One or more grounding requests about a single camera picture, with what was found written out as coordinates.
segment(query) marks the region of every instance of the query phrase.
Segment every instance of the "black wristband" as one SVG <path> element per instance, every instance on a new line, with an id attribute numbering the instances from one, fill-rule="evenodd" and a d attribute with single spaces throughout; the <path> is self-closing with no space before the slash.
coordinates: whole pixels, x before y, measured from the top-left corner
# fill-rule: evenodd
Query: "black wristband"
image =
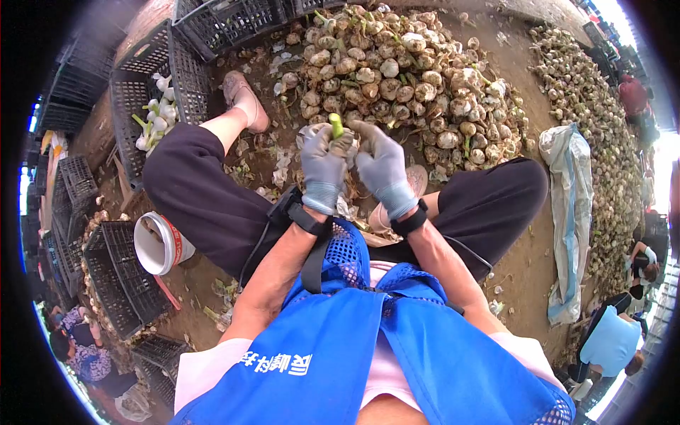
<path id="1" fill-rule="evenodd" d="M 319 223 L 314 217 L 302 208 L 301 203 L 293 203 L 288 208 L 288 216 L 300 226 L 305 232 L 314 236 L 321 236 L 330 230 L 332 218 L 329 216 L 325 222 Z"/>
<path id="2" fill-rule="evenodd" d="M 394 232 L 401 236 L 401 237 L 406 237 L 408 234 L 418 228 L 420 228 L 423 223 L 425 223 L 425 220 L 427 220 L 427 204 L 425 204 L 425 201 L 420 199 L 418 201 L 418 210 L 413 214 L 411 217 L 408 217 L 406 220 L 402 222 L 398 222 L 396 220 L 392 220 L 392 230 Z"/>

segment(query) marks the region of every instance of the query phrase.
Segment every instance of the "woman in floral shirt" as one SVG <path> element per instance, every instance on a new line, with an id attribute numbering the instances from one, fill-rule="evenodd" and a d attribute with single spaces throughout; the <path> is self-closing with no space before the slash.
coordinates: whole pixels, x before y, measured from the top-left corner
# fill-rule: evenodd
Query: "woman in floral shirt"
<path id="1" fill-rule="evenodd" d="M 96 385 L 113 398 L 122 396 L 137 383 L 134 372 L 119 374 L 109 351 L 101 348 L 99 326 L 90 321 L 89 338 L 85 335 L 87 314 L 83 307 L 74 307 L 61 320 L 62 328 L 50 334 L 50 345 L 57 360 L 68 364 L 79 379 Z"/>

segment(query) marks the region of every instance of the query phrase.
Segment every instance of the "white bucket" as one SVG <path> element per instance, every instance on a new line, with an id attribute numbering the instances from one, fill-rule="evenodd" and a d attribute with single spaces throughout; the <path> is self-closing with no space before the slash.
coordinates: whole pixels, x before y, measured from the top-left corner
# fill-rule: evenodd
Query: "white bucket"
<path id="1" fill-rule="evenodd" d="M 142 225 L 148 218 L 150 227 L 162 238 L 159 242 Z M 135 251 L 142 267 L 152 275 L 164 275 L 172 266 L 188 260 L 196 248 L 162 215 L 152 211 L 144 214 L 135 224 Z"/>

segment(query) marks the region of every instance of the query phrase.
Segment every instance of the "plastic bag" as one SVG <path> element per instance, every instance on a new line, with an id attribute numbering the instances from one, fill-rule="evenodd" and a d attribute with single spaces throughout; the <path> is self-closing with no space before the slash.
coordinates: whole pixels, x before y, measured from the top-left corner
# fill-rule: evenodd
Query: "plastic bag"
<path id="1" fill-rule="evenodd" d="M 144 422 L 151 417 L 149 401 L 146 399 L 143 388 L 143 385 L 137 383 L 115 400 L 116 410 L 125 419 L 134 422 Z"/>
<path id="2" fill-rule="evenodd" d="M 558 276 L 548 299 L 548 320 L 551 325 L 574 323 L 581 314 L 581 280 L 592 217 L 590 146 L 571 124 L 543 131 L 539 149 L 550 168 Z"/>

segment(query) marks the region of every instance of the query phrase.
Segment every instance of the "pink shirt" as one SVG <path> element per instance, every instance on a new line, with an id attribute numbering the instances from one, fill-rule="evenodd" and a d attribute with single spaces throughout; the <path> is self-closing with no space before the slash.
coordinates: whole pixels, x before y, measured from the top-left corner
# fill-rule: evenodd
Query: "pink shirt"
<path id="1" fill-rule="evenodd" d="M 394 266 L 393 262 L 371 261 L 371 286 L 375 287 L 392 266 Z M 505 348 L 537 377 L 543 378 L 565 391 L 564 386 L 555 378 L 543 353 L 543 348 L 536 339 L 516 337 L 511 333 L 504 332 L 492 333 L 489 337 Z M 251 343 L 251 339 L 234 338 L 224 341 L 210 350 L 182 354 L 175 389 L 175 414 L 191 400 L 212 389 L 222 379 L 222 376 L 241 360 Z M 421 411 L 409 389 L 409 384 L 406 382 L 399 362 L 382 331 L 378 333 L 375 342 L 371 370 L 360 409 L 380 394 L 395 396 L 407 405 Z"/>

